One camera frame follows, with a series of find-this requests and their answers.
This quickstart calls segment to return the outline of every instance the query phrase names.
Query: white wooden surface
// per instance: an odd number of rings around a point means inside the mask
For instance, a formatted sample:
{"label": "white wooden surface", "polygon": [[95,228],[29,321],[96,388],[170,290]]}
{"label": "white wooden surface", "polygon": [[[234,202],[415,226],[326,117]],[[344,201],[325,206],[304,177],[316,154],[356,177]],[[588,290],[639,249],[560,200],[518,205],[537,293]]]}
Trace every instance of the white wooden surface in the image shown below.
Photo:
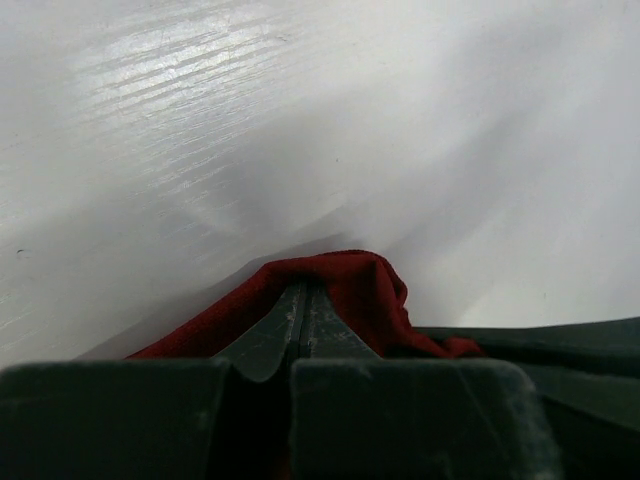
{"label": "white wooden surface", "polygon": [[640,314],[637,1],[0,2],[0,365],[348,247],[419,325]]}

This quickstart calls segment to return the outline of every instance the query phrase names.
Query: red velvet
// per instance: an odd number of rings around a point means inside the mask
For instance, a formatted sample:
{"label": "red velvet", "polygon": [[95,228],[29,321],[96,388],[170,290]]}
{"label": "red velvet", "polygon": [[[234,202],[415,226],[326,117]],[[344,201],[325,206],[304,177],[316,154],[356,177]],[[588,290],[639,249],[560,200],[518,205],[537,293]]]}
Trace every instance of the red velvet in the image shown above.
{"label": "red velvet", "polygon": [[344,251],[267,263],[240,287],[132,358],[210,357],[264,317],[285,287],[301,277],[322,279],[336,312],[380,355],[412,347],[438,357],[483,355],[473,340],[440,345],[416,332],[404,308],[407,287],[374,253]]}

